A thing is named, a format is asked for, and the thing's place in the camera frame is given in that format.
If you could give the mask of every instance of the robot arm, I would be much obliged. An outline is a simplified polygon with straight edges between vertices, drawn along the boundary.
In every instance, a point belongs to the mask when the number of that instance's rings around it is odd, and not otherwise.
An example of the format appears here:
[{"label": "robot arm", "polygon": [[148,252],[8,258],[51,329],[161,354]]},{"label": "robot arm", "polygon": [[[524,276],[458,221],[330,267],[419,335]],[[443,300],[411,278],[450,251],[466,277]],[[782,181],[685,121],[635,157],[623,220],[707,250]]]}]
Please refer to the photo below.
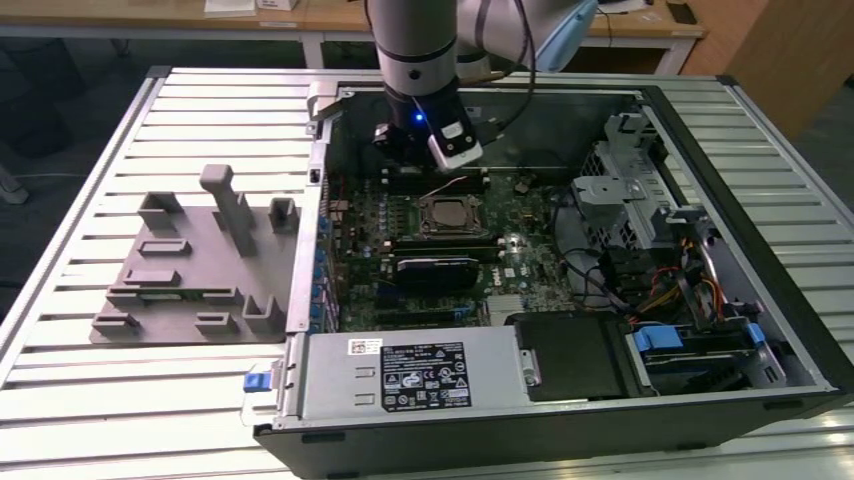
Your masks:
[{"label": "robot arm", "polygon": [[406,151],[410,142],[414,148],[427,145],[439,169],[452,170],[483,155],[458,95],[456,0],[366,5],[392,112],[380,147]]},{"label": "robot arm", "polygon": [[375,144],[392,157],[428,150],[439,170],[454,170],[483,155],[458,94],[458,39],[467,52],[482,49],[522,59],[528,68],[559,71],[590,28],[596,0],[522,0],[535,65],[522,58],[527,38],[515,0],[364,1],[392,112]]}]

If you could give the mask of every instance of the metal grille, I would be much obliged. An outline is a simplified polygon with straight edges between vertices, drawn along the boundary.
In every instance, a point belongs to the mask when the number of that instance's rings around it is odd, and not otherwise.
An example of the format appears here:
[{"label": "metal grille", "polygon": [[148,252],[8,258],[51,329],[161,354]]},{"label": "metal grille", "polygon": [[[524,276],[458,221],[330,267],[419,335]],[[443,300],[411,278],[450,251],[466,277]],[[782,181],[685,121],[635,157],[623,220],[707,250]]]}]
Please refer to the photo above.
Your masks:
[{"label": "metal grille", "polygon": [[623,247],[628,250],[638,250],[638,234],[635,229],[631,228],[631,223],[626,220],[623,226],[619,229],[619,240],[623,243]]},{"label": "metal grille", "polygon": [[584,164],[582,165],[582,176],[600,177],[603,175],[608,175],[608,170],[604,168],[604,164],[602,163],[602,159],[599,158],[599,155],[596,155],[596,152],[591,151],[587,154]]},{"label": "metal grille", "polygon": [[587,241],[592,247],[598,247],[600,250],[611,244],[611,233],[604,228],[587,229]]}]

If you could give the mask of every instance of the blue latch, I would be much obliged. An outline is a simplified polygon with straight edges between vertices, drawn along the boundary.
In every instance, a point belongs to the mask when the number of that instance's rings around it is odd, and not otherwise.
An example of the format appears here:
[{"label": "blue latch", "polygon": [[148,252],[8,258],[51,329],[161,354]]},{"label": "blue latch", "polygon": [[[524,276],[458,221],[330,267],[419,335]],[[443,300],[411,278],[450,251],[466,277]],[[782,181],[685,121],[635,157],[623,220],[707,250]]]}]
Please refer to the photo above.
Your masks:
[{"label": "blue latch", "polygon": [[272,373],[247,373],[243,376],[243,391],[246,393],[270,392],[272,390]]},{"label": "blue latch", "polygon": [[747,324],[747,333],[750,334],[750,339],[753,340],[754,346],[759,346],[765,343],[765,332],[762,328],[755,323]]},{"label": "blue latch", "polygon": [[669,325],[643,327],[632,334],[632,337],[639,352],[659,348],[682,348],[682,338],[677,327]]}]

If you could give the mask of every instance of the red wire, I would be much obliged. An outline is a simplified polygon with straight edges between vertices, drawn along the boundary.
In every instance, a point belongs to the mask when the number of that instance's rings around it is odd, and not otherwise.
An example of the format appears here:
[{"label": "red wire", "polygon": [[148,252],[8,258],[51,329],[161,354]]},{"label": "red wire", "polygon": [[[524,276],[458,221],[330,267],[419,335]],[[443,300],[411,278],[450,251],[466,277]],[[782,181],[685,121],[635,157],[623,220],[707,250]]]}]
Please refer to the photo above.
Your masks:
[{"label": "red wire", "polygon": [[679,270],[679,267],[665,267],[655,270],[655,275],[653,275],[653,289],[650,290],[650,297],[655,294],[655,288],[658,288],[658,276],[674,270]]}]

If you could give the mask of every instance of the white label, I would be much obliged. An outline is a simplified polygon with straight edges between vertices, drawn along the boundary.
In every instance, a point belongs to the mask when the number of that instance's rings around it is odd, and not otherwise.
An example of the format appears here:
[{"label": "white label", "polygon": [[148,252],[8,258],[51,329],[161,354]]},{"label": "white label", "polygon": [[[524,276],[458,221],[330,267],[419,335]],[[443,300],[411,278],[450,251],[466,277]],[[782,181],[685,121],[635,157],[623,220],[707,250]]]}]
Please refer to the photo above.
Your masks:
[{"label": "white label", "polygon": [[294,22],[258,22],[262,27],[296,28]]},{"label": "white label", "polygon": [[347,341],[347,355],[379,355],[382,338],[351,338]]},{"label": "white label", "polygon": [[442,127],[442,135],[444,138],[459,137],[463,134],[463,124],[459,122],[454,122],[447,127]]}]

